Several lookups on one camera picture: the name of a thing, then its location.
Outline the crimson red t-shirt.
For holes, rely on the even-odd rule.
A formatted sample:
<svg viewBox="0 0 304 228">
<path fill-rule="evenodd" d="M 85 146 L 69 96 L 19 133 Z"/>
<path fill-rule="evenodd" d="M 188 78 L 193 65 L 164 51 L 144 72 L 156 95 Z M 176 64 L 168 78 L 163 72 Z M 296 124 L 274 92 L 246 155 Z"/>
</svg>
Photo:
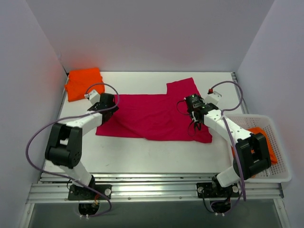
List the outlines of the crimson red t-shirt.
<svg viewBox="0 0 304 228">
<path fill-rule="evenodd" d="M 119 95 L 119 109 L 99 126 L 97 136 L 145 138 L 153 141 L 197 141 L 211 143 L 206 126 L 195 132 L 191 118 L 186 115 L 183 99 L 199 91 L 193 78 L 167 84 L 166 94 Z"/>
</svg>

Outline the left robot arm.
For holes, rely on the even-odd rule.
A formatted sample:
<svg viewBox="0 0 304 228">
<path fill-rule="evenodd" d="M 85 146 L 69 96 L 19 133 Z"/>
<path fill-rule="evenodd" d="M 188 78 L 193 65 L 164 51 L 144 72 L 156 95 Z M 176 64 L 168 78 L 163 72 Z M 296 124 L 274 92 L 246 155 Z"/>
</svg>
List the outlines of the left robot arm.
<svg viewBox="0 0 304 228">
<path fill-rule="evenodd" d="M 91 199 L 96 193 L 95 178 L 81 163 L 83 136 L 107 122 L 119 108 L 113 94 L 93 90 L 86 97 L 92 106 L 85 117 L 52 125 L 45 158 L 79 186 L 84 199 Z"/>
</svg>

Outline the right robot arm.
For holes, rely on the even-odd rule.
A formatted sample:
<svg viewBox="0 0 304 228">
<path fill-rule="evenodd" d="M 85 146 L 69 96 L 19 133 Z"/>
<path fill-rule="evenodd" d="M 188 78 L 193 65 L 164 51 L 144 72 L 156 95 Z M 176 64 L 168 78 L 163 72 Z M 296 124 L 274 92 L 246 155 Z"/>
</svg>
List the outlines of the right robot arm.
<svg viewBox="0 0 304 228">
<path fill-rule="evenodd" d="M 228 187 L 263 172 L 271 167 L 267 139 L 262 133 L 253 133 L 234 123 L 213 103 L 206 103 L 197 94 L 185 99 L 187 112 L 195 127 L 202 124 L 214 130 L 233 148 L 232 165 L 212 178 L 211 190 L 222 196 Z"/>
</svg>

